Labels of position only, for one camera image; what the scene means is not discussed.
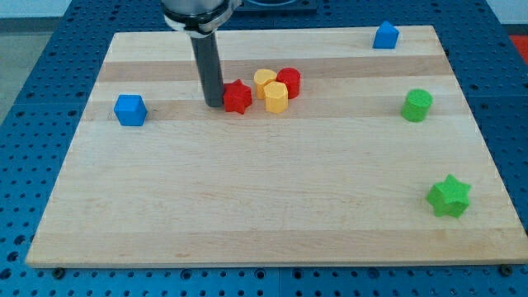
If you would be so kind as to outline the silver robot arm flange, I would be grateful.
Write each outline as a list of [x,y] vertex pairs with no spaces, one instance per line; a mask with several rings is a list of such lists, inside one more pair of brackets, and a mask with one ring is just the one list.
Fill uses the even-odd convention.
[[209,35],[229,20],[242,0],[161,0],[165,22],[175,31]]

